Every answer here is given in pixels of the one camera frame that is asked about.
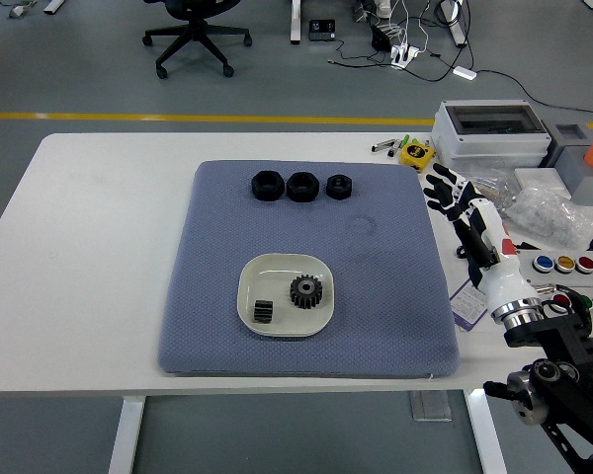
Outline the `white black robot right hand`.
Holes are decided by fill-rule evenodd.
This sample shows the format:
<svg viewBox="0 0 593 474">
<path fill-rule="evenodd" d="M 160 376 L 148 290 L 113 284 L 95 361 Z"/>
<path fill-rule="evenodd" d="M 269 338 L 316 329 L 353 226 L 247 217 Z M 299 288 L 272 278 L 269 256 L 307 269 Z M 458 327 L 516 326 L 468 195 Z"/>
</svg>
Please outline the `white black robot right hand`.
<svg viewBox="0 0 593 474">
<path fill-rule="evenodd" d="M 487 298 L 488 311 L 517 300 L 536 298 L 520 273 L 515 246 L 495 205 L 474 184 L 439 164 L 426 176 L 427 205 L 446 216 L 466 252 L 472 284 Z"/>
</svg>

